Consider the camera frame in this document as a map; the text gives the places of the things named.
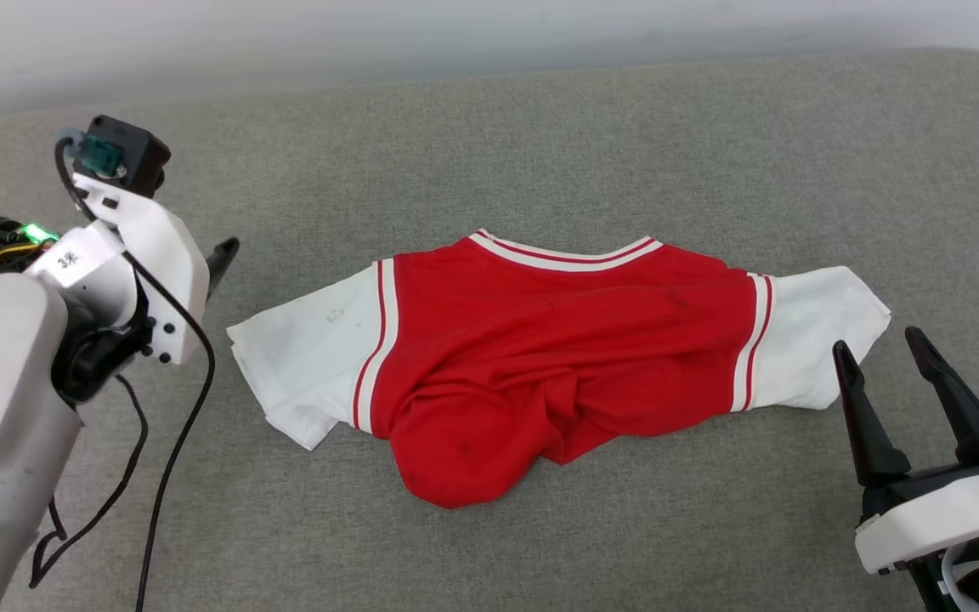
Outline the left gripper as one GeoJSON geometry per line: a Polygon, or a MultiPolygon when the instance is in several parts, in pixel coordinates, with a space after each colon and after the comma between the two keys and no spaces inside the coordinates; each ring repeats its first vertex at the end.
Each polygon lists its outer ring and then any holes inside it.
{"type": "MultiPolygon", "coordinates": [[[[240,251],[220,241],[206,256],[212,298],[240,251]]],[[[0,275],[34,276],[65,300],[67,324],[50,369],[69,405],[86,403],[119,375],[152,338],[149,302],[116,234],[103,224],[62,235],[0,216],[0,275]]]]}

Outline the red and white t-shirt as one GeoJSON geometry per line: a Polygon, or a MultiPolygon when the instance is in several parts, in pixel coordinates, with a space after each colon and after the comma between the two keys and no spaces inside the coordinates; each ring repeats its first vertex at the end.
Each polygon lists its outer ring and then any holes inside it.
{"type": "Polygon", "coordinates": [[[338,423],[385,440],[405,488],[492,502],[539,460],[773,405],[838,399],[891,320],[844,266],[754,274],[645,237],[608,254],[478,231],[230,326],[265,418],[313,450],[338,423]]]}

